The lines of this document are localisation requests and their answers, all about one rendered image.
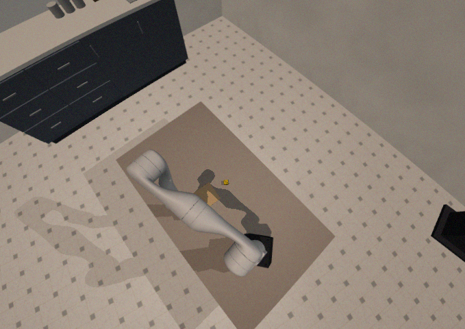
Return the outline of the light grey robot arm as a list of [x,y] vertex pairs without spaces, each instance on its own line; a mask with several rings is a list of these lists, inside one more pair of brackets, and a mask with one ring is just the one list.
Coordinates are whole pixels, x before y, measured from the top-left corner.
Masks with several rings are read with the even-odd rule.
[[[236,276],[246,276],[266,255],[267,251],[261,241],[246,237],[198,195],[178,191],[165,159],[158,152],[147,150],[127,167],[127,172],[190,229],[219,234],[235,241],[225,252],[224,261],[228,270]],[[157,185],[154,182],[158,178]]]

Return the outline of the tan square mat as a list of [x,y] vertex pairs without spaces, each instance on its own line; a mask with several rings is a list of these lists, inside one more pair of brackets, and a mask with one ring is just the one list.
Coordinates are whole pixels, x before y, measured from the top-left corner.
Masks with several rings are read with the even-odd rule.
[[209,206],[211,206],[220,199],[220,197],[209,182],[197,191],[195,191],[194,194],[198,195]]

